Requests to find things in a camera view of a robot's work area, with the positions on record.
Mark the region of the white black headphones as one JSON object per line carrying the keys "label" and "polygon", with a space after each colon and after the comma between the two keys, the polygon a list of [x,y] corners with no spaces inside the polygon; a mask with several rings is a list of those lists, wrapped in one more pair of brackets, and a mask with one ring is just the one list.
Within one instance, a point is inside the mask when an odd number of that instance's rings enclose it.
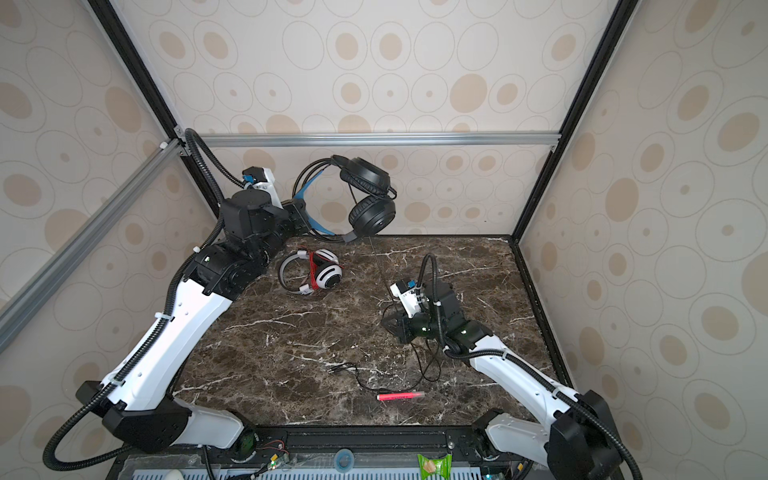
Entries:
{"label": "white black headphones", "polygon": [[[307,280],[293,289],[286,283],[285,270],[291,263],[299,260],[308,263],[309,273]],[[280,286],[289,293],[298,295],[311,295],[318,290],[334,289],[341,283],[343,277],[343,268],[339,264],[338,257],[325,248],[298,249],[282,260],[277,272]]]}

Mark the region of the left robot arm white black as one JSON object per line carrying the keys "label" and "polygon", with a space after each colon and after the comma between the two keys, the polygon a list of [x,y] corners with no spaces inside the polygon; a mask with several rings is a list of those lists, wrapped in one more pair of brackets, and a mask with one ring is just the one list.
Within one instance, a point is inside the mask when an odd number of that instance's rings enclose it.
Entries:
{"label": "left robot arm white black", "polygon": [[[246,460],[256,449],[253,429],[238,414],[177,399],[172,388],[205,332],[258,277],[287,241],[307,232],[303,201],[279,202],[267,190],[271,176],[250,167],[240,191],[225,198],[209,165],[218,161],[188,128],[185,143],[217,197],[217,222],[203,245],[172,277],[162,311],[131,353],[102,381],[78,389],[82,407],[52,435],[42,454],[54,471],[73,471],[132,450],[157,453],[174,445],[204,445]],[[101,418],[123,447],[79,461],[57,457],[60,443],[87,415]]]}

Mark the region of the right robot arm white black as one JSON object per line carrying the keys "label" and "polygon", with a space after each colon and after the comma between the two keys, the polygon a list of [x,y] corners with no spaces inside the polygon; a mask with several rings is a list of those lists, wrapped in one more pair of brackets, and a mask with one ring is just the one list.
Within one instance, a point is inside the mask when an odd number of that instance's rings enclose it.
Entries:
{"label": "right robot arm white black", "polygon": [[390,292],[395,309],[381,324],[399,342],[435,341],[446,357],[487,376],[533,415],[531,421],[503,412],[485,416],[479,436],[491,454],[518,455],[547,467],[556,479],[609,479],[622,466],[642,478],[607,402],[548,377],[488,327],[468,319],[452,285],[440,279],[433,254],[424,256],[416,279],[399,280]]}

